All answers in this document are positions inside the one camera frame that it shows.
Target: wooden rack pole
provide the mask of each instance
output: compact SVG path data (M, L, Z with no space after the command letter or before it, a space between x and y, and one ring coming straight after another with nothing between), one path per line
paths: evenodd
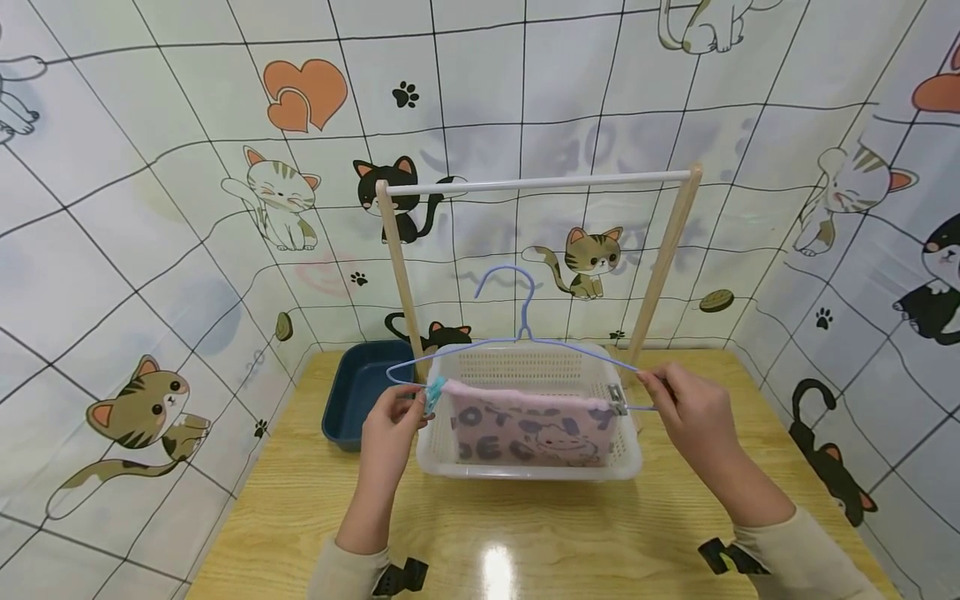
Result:
M677 192L677 200L673 203L670 220L666 224L666 231L660 242L660 251L657 254L657 262L654 263L653 273L650 276L650 284L647 285L647 291L643 294L640 314L636 317L634 333L630 338L627 360L624 361L628 365L637 365L640 348L643 347L643 342L647 339L650 322L654 319L654 311L657 310L657 302L660 301L660 294L663 293L663 284L670 272L670 264L673 263L673 256L680 244L680 236L684 232L686 218L690 214L690 207L693 206L693 200L700 188L700 177L703 176L703 172L704 168L699 162L690 165L690 179L684 181Z
M396 288L400 293L400 305L403 307L403 318L407 322L407 335L410 336L410 347L414 351L414 358L423 357L423 346L420 343L420 328L417 327L417 311L414 309L414 297L410 293L410 280L407 278L407 267L403 262L403 248L400 246L400 234L396 230L396 216L394 214L394 199L387 196L387 182L378 180L376 183L376 201L380 207L380 216L383 218L383 231L387 234L387 249L390 251L390 262L394 266ZM417 363L415 381L426 381L426 363Z

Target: blue clothespin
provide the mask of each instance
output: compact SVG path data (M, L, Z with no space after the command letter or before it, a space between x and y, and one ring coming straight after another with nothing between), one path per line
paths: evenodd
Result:
M425 415L433 412L440 400L441 388L446 383L446 377L438 376L433 383L426 387L426 407L423 409Z

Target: blue hanger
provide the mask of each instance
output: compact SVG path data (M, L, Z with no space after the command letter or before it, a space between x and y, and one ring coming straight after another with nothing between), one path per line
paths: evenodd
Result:
M436 396L436 395L437 395L437 392L439 391L439 388L438 388L438 386L436 385L438 382L434 382L434 385L433 385L433 386L425 386L425 385L423 385L423 384L421 384L421 383L415 383L415 382L412 382L412 381L400 381L399 379L395 378L395 377L391 374L391 372L392 372L394 369L399 369L400 367L406 367L406 366L408 366L408 365L416 364L416 363L420 362L421 360L430 360L430 359L433 359L433 358L437 358L437 357L439 357L439 356L446 356L446 355L448 355L448 354L455 354L455 353L457 353L457 352L462 352L462 351L464 351L464 350L468 350L468 349L470 349L470 348L476 348L476 347L478 347L478 346L483 346L483 345L485 345L485 344L503 344L503 343L505 343L505 342L518 342L518 341L520 341L520 340L522 339L522 337L523 337L523 332L524 332L524 331L526 332L527 337L530 339L530 341L533 342L533 343L535 343L535 344L547 344L547 345L549 345L549 346L562 346L562 347L564 347L564 348L569 348L569 349L574 350L574 351L576 351L576 352L580 352L581 354L587 354L587 355L592 356L592 357L594 357L594 358L599 358L599 359L602 360L602 361L606 361L606 362L608 362L608 363L612 363L612 364L614 364L614 365L616 365L616 366L618 366L618 367L622 367L622 368L624 368L624 369L626 369L626 370L628 370L628 371L639 372L639 369L638 369L637 367L634 367L634 366L632 366L632 365L628 365L628 364L626 364L626 363L621 363L621 362L618 361L618 360L613 360L612 358L610 358L610 356L604 356L604 355L602 355L602 354L597 354L596 352L591 352L590 350L588 350L588 349L586 349L586 348L577 348L577 347L575 347L575 346L572 346L572 345L570 345L570 344L568 344L568 343L566 343L566 342L561 342L561 341L559 341L559 340L542 340L542 339L540 339L540 338L535 337L533 330L530 329L530 325L527 323L527 309L530 307L530 301L534 298L534 285L535 285L535 283L534 283L534 278L533 278L533 276L531 276L526 270L521 269L520 267L517 267L517 266L515 266L515 265L500 265L499 267L491 267L490 269L488 269L487 272L484 273L483 278L480 279L480 283L477 284L477 291L476 291L476 293L473 295L473 298L474 298L475 300L476 300L477 298L479 298L479 296L480 296L480 291L483 290L483 286L484 286L484 284L487 282L487 277L489 277L494 271L499 271L500 269L512 269L512 270L514 270L514 271L516 271L516 272L518 272L518 273L520 273L520 274L523 274L523 275L527 278L527 283L528 283L528 285L527 285L527 299L524 300L524 301L523 301L523 305L520 306L520 329L516 332L516 337L513 337L513 338L494 338L494 339L490 339L490 340L483 340L483 341L480 341L480 342L474 342L474 343L468 344L468 345L466 345L466 346L458 346L457 348L452 348L452 349L450 349L450 350L448 350L448 351L439 350L439 351L433 353L433 354L430 355L430 356L423 356L422 358L417 358L417 359L414 359L414 360L408 360L408 361L405 362L405 363L400 363L400 364L398 364L398 365L393 365L392 367L390 367L389 369L387 369L387 378L390 379L391 381L393 381L394 383L402 383L402 384L407 384L407 385L415 385L415 386L418 386L418 387L421 387L421 388L437 388L437 389L433 389L433 390L432 390L432 393ZM416 331L411 332L411 335L417 335L417 332L416 332ZM630 410L657 410L656 408L654 408L654 407L652 407L652 406L627 406L626 408L628 408L628 409L630 409Z

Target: navy blue tray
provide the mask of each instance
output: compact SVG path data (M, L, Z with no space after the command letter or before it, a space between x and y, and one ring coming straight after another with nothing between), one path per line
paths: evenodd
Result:
M380 394L394 385L387 368L413 359L413 350L402 340L365 342L347 350L324 409L321 428L326 438L345 452L359 452L363 421ZM394 377L404 381L413 381L413 376L413 365L394 371Z

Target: left hand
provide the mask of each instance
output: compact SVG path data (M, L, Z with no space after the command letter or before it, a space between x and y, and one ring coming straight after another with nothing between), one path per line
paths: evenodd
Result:
M403 397L416 393L415 398ZM365 492L393 496L407 467L414 434L433 415L423 414L425 391L420 386L387 388L367 414L360 441L359 485Z

